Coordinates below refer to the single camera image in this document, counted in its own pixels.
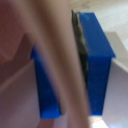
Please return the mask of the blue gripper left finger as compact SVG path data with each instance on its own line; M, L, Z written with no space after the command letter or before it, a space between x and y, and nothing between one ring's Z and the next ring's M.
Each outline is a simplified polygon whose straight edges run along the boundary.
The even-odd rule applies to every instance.
M61 115L59 102L35 48L32 49L31 58L35 64L40 116L42 119L58 118Z

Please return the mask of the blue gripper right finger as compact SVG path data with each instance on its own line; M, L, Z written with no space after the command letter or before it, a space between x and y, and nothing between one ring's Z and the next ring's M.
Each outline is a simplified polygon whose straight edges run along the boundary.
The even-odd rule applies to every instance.
M72 24L90 111L92 115L101 115L115 53L94 13L72 12Z

